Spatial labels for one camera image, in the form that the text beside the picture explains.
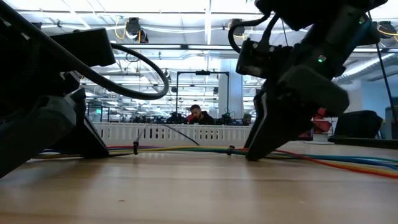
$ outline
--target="black frame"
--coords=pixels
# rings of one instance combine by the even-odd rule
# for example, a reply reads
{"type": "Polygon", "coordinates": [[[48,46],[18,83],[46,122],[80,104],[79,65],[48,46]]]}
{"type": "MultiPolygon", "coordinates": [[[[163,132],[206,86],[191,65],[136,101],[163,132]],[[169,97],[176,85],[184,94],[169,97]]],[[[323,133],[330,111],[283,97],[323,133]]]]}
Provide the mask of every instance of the black frame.
{"type": "Polygon", "coordinates": [[[111,108],[110,108],[110,107],[108,107],[108,106],[99,106],[99,105],[93,105],[93,106],[91,106],[91,103],[88,102],[88,103],[87,103],[87,117],[90,117],[90,108],[100,108],[100,109],[101,109],[101,117],[100,117],[100,119],[99,119],[100,122],[102,122],[103,110],[107,108],[107,109],[108,109],[108,122],[109,122],[109,113],[110,113],[110,111],[111,111],[111,108]]]}
{"type": "MultiPolygon", "coordinates": [[[[175,93],[175,112],[178,114],[178,80],[181,74],[197,74],[198,72],[180,72],[177,71],[177,92],[175,93]]],[[[210,72],[205,71],[207,74],[225,74],[227,76],[227,86],[226,86],[226,110],[229,113],[229,72],[210,72]]]]}

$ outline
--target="wooden table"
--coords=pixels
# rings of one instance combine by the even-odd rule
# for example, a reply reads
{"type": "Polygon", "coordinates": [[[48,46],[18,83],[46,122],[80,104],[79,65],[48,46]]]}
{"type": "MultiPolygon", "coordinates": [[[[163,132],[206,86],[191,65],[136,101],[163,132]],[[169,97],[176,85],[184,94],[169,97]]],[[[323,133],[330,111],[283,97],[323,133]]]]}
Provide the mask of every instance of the wooden table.
{"type": "MultiPolygon", "coordinates": [[[[293,142],[293,152],[398,151],[293,142]]],[[[30,161],[0,179],[0,223],[398,223],[398,181],[303,161],[162,152],[30,161]]]]}

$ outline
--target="black cable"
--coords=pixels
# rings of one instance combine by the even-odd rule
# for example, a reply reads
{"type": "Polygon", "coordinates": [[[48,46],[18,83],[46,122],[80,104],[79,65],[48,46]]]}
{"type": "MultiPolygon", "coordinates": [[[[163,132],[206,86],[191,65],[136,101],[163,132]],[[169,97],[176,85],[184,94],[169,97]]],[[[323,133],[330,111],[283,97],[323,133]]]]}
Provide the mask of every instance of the black cable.
{"type": "Polygon", "coordinates": [[[136,138],[135,142],[139,142],[139,139],[141,138],[142,134],[144,134],[145,130],[152,125],[152,123],[149,123],[147,125],[145,125],[144,129],[142,130],[142,132],[138,135],[138,137],[136,138]]]}
{"type": "Polygon", "coordinates": [[[286,30],[285,30],[285,22],[284,22],[284,20],[282,20],[282,27],[283,27],[283,29],[284,29],[286,46],[289,46],[289,43],[287,42],[287,36],[286,36],[286,30]]]}
{"type": "MultiPolygon", "coordinates": [[[[370,12],[370,11],[368,12],[368,15],[369,15],[370,20],[372,20],[372,15],[371,15],[371,12],[370,12]]],[[[381,57],[381,51],[380,51],[379,43],[376,43],[376,48],[377,48],[377,55],[379,56],[379,60],[380,60],[380,67],[381,67],[381,72],[382,72],[382,74],[383,74],[384,83],[386,84],[388,99],[389,99],[389,101],[390,101],[392,117],[394,118],[395,125],[398,125],[397,112],[396,112],[396,110],[395,110],[395,108],[394,108],[394,103],[393,103],[393,101],[392,101],[392,95],[391,95],[390,85],[388,84],[386,69],[384,68],[383,59],[382,59],[382,57],[381,57]]]]}
{"type": "Polygon", "coordinates": [[[271,37],[272,33],[272,28],[274,28],[274,25],[279,19],[279,15],[275,14],[274,17],[269,21],[267,28],[265,29],[264,33],[262,34],[261,40],[259,42],[259,45],[265,45],[264,47],[267,49],[269,46],[269,39],[271,37]]]}
{"type": "Polygon", "coordinates": [[[147,63],[151,66],[161,77],[164,82],[164,88],[162,91],[158,93],[141,93],[139,91],[130,90],[121,85],[118,85],[102,75],[98,74],[90,67],[85,65],[79,59],[77,59],[74,55],[72,55],[69,51],[65,50],[60,44],[51,39],[49,36],[45,35],[39,28],[35,25],[31,24],[28,20],[23,18],[18,12],[13,10],[10,6],[8,6],[4,1],[0,1],[0,15],[3,19],[11,23],[13,26],[18,28],[20,31],[28,35],[31,39],[35,39],[39,41],[42,45],[46,46],[48,51],[59,60],[65,62],[67,65],[74,68],[77,72],[82,74],[85,78],[91,80],[92,82],[108,89],[109,91],[113,91],[123,96],[140,99],[140,100],[156,100],[162,98],[169,92],[169,81],[167,77],[164,75],[162,70],[151,62],[148,58],[141,55],[138,52],[135,52],[131,49],[123,47],[118,44],[111,44],[112,48],[117,50],[122,50],[125,53],[132,54],[133,56],[139,58],[140,60],[147,63]]]}
{"type": "Polygon", "coordinates": [[[177,129],[174,129],[174,128],[170,127],[170,126],[167,125],[167,124],[160,124],[160,125],[163,125],[163,126],[165,126],[166,128],[169,128],[169,129],[175,131],[176,133],[181,134],[182,136],[184,136],[184,137],[186,137],[187,139],[191,140],[191,141],[192,141],[193,143],[195,143],[197,146],[200,146],[199,143],[197,143],[195,140],[193,140],[192,138],[188,137],[186,134],[182,133],[181,131],[179,131],[179,130],[177,130],[177,129]]]}
{"type": "Polygon", "coordinates": [[[236,44],[235,40],[234,40],[234,31],[237,27],[242,27],[242,26],[257,26],[259,24],[261,24],[262,22],[266,21],[268,19],[269,16],[263,16],[260,19],[255,19],[252,21],[244,21],[244,22],[238,22],[233,24],[228,31],[228,41],[229,44],[231,45],[231,47],[237,52],[240,53],[241,49],[238,47],[238,45],[236,44]]]}

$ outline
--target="dark hair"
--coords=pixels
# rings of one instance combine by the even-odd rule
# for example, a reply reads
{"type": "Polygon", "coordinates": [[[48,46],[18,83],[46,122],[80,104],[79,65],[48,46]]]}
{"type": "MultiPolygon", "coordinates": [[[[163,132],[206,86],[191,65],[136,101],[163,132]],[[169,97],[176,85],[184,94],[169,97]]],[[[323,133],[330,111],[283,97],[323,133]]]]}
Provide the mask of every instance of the dark hair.
{"type": "Polygon", "coordinates": [[[200,110],[200,106],[199,105],[192,105],[191,108],[189,108],[189,110],[193,110],[193,109],[199,109],[200,110]]]}

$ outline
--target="white fence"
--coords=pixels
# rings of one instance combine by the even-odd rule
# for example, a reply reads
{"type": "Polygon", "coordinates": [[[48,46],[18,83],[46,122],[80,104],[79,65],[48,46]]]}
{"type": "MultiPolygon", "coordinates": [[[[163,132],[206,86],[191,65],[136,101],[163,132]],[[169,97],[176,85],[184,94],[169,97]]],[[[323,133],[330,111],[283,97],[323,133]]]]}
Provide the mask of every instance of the white fence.
{"type": "MultiPolygon", "coordinates": [[[[94,123],[107,146],[194,146],[189,139],[161,124],[94,123]]],[[[243,146],[251,126],[169,125],[203,146],[243,146]]]]}

